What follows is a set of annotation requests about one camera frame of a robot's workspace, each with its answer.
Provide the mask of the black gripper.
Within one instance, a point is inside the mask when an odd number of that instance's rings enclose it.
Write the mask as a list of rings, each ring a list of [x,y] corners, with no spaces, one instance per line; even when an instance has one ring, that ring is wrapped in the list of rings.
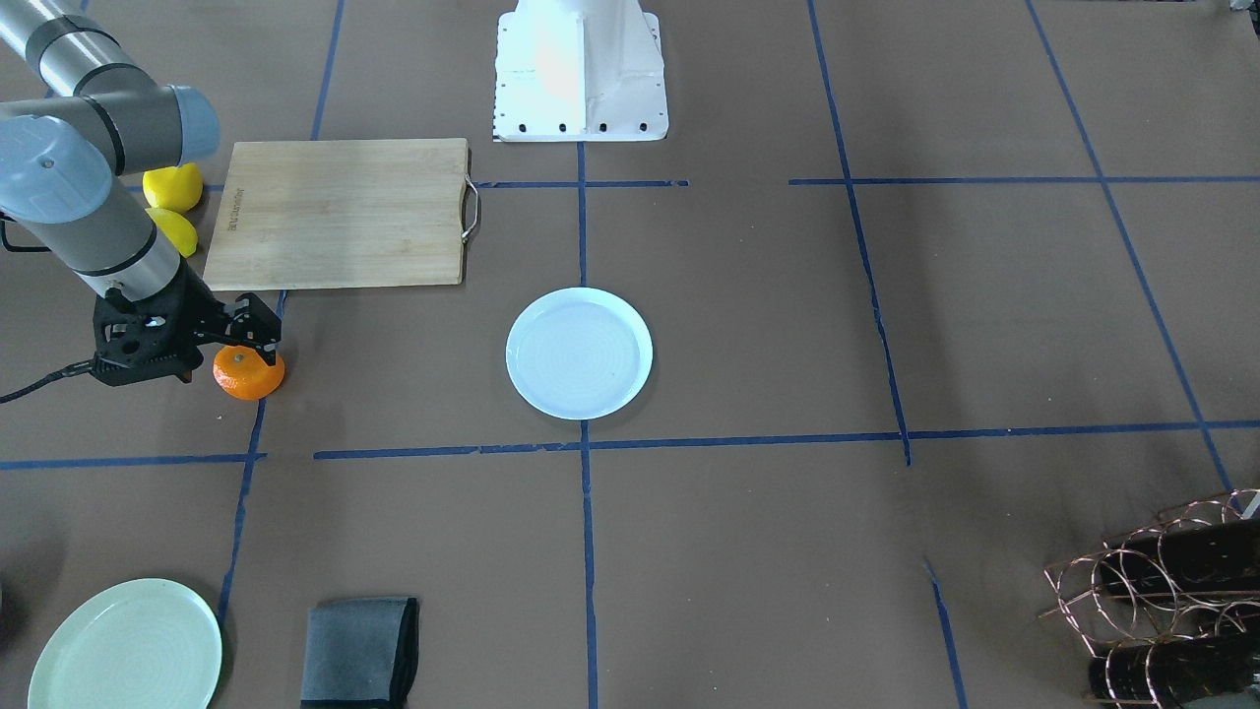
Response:
[[[107,387],[163,377],[192,382],[204,360],[202,345],[223,336],[253,350],[267,366],[278,364],[278,314],[255,292],[241,293],[231,306],[220,302],[185,261],[171,282],[147,298],[96,297],[92,326],[91,377]]]

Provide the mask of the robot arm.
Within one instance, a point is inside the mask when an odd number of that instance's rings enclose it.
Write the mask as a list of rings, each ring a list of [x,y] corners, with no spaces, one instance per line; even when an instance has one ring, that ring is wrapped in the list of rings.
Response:
[[[220,343],[284,375],[281,320],[256,293],[215,300],[123,176],[212,156],[220,125],[205,96],[158,84],[111,31],[58,1],[5,1],[3,42],[50,89],[3,103],[3,220],[94,291],[94,354],[37,387],[89,375],[108,387],[190,382]]]

